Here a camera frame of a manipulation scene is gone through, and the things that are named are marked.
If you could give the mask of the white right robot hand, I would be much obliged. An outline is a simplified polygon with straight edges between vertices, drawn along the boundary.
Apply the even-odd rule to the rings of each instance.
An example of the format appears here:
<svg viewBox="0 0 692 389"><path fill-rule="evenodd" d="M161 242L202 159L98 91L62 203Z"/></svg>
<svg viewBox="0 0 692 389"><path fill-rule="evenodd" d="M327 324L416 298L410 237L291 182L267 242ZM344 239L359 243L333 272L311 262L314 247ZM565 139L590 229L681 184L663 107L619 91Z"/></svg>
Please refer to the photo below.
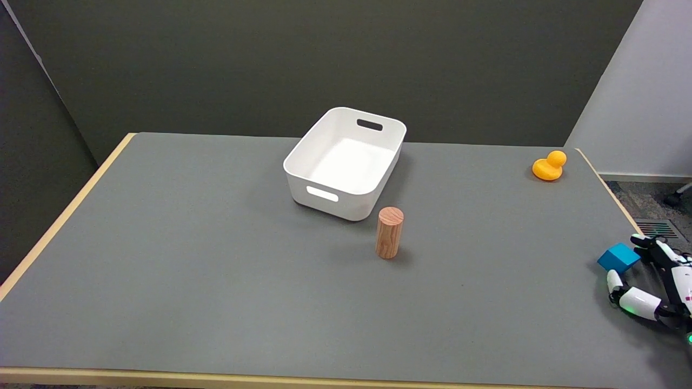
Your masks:
<svg viewBox="0 0 692 389"><path fill-rule="evenodd" d="M630 237L630 241L634 244L633 248L616 244L597 261L607 272L610 303L631 316L682 330L686 342L690 344L690 254L673 249L663 236L636 233ZM666 293L665 299L627 283L626 271L639 261L652 266L659 276Z"/></svg>

